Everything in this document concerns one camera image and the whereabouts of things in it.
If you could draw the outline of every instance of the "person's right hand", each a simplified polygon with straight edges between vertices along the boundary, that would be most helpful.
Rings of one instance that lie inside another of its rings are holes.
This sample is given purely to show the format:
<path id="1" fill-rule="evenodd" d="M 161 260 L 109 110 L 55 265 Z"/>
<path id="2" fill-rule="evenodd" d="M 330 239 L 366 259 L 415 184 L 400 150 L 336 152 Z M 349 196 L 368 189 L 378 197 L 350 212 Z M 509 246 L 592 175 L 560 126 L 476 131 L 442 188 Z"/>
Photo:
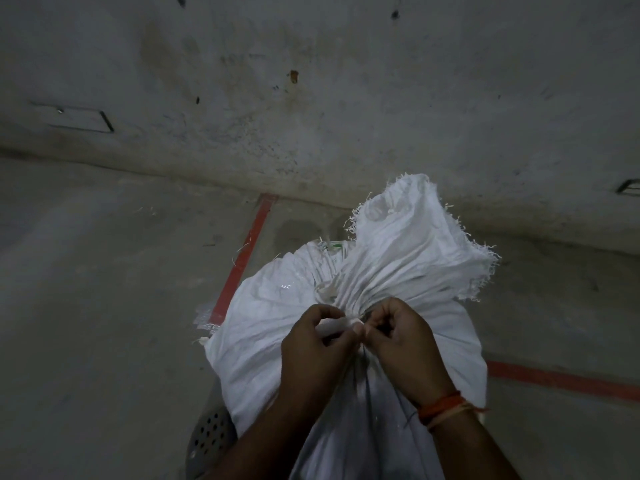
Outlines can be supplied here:
<path id="1" fill-rule="evenodd" d="M 378 329 L 383 326 L 390 328 L 388 335 Z M 391 384 L 414 405 L 429 406 L 456 391 L 431 327 L 404 301 L 388 298 L 373 307 L 363 341 Z"/>

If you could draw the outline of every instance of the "human hand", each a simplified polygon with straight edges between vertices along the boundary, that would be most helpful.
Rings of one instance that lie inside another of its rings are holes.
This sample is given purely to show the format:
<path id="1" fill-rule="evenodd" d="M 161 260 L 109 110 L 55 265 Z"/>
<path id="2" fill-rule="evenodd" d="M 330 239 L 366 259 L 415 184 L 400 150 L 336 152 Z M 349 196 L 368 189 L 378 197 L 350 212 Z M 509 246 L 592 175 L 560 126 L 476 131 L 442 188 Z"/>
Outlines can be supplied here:
<path id="1" fill-rule="evenodd" d="M 344 313 L 329 305 L 313 305 L 302 314 L 282 341 L 282 375 L 278 400 L 313 420 L 324 411 L 350 357 L 358 350 L 363 334 L 349 329 L 325 346 L 316 333 L 323 318 Z"/>
<path id="2" fill-rule="evenodd" d="M 364 327 L 363 342 L 376 355 L 391 383 L 417 406 L 428 406 L 455 392 L 433 332 L 404 301 L 377 304 Z M 379 328 L 390 329 L 388 335 Z"/>

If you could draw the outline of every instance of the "person's left hand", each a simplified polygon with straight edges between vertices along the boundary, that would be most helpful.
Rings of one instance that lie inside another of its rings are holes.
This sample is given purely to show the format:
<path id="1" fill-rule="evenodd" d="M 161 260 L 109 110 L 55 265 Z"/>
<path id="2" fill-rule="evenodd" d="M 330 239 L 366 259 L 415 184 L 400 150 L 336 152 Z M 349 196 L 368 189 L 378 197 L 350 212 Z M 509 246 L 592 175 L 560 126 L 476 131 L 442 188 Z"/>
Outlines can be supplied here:
<path id="1" fill-rule="evenodd" d="M 331 399 L 350 357 L 360 346 L 360 333 L 349 329 L 325 346 L 316 333 L 323 318 L 344 313 L 329 305 L 313 305 L 282 341 L 282 375 L 278 400 L 315 421 Z"/>

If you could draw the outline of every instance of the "forearm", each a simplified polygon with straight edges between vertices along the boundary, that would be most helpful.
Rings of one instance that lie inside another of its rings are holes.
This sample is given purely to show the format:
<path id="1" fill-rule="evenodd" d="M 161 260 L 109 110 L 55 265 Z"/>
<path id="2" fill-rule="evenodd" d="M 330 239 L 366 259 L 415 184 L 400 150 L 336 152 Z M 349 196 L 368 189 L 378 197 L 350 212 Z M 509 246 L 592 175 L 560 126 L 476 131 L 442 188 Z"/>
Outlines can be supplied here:
<path id="1" fill-rule="evenodd" d="M 210 480 L 288 478 L 315 421 L 296 405 L 276 399 L 227 452 Z"/>
<path id="2" fill-rule="evenodd" d="M 447 480 L 519 480 L 472 411 L 448 418 L 431 433 Z"/>

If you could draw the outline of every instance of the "bracelet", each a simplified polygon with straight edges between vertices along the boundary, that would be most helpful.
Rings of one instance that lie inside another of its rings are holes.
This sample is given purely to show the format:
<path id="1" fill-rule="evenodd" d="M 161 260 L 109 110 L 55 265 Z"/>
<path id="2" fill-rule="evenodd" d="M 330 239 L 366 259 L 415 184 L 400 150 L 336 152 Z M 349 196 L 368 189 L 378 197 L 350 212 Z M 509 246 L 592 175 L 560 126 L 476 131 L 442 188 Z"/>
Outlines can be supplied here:
<path id="1" fill-rule="evenodd" d="M 444 420 L 468 410 L 475 412 L 486 411 L 485 409 L 476 408 L 460 395 L 460 391 L 455 391 L 450 395 L 441 397 L 430 406 L 420 407 L 418 409 L 418 418 L 431 431 Z"/>

